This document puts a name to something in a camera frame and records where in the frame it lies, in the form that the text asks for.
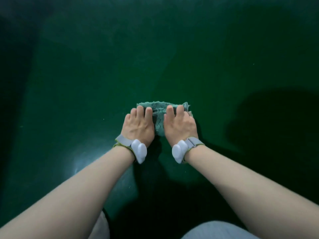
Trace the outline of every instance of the wrist tracker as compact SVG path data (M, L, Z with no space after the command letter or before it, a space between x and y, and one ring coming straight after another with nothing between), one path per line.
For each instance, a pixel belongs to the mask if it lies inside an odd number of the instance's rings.
M130 149L134 155L136 160L139 164L143 163L145 160L145 157L147 155L147 148L144 143L141 143L138 139L131 140L128 138L123 137L122 134L120 134L115 141L117 143L113 146L122 146Z
M176 162L181 163L184 160L185 153L192 148L201 145L202 143L196 137L189 137L185 141L180 140L177 144L175 144L172 148L172 155Z

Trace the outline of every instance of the person's left arm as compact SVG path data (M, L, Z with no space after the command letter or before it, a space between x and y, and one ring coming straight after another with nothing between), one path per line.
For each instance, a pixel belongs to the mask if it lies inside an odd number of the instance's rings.
M148 147L154 139L152 109L144 117L143 107L133 108L121 134ZM134 159L128 148L112 148L4 225L0 238L88 238L109 192Z

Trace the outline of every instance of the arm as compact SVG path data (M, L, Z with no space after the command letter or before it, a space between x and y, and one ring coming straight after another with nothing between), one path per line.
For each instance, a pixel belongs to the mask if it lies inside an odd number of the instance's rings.
M154 139L152 109L133 108L122 135L147 147ZM133 163L134 154L116 146L0 229L0 238L88 238L117 180Z
M179 107L167 108L170 145L198 137L194 119ZM318 238L319 206L266 177L199 145L184 158L222 194L246 227L261 238Z

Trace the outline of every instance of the cleaning cloth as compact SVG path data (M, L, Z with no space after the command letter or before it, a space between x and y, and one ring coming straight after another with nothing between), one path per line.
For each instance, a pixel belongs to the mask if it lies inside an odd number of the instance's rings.
M169 102L160 102L160 101L154 101L154 102L142 102L138 103L137 106L141 105L144 107L144 112L147 107L151 107L153 109L153 122L155 125L155 135L158 136L165 136L164 133L164 114L166 113L166 108L168 105L172 105L174 108L174 114L176 114L176 108L178 105L169 103ZM187 102L184 102L182 104L184 106L184 111L188 112L189 115L192 116L192 112L189 111L190 105Z

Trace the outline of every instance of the dark green surface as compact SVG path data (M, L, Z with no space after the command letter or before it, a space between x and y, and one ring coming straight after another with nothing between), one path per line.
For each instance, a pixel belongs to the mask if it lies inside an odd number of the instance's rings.
M3 83L14 92L2 119L16 136L4 148L0 225L108 151L125 114L154 100L187 101L211 148L318 203L314 4L51 0L27 6L21 20L4 17L12 50L3 48L3 79L16 83ZM174 162L163 138L105 208L113 237L179 238L208 220L241 226L212 185Z

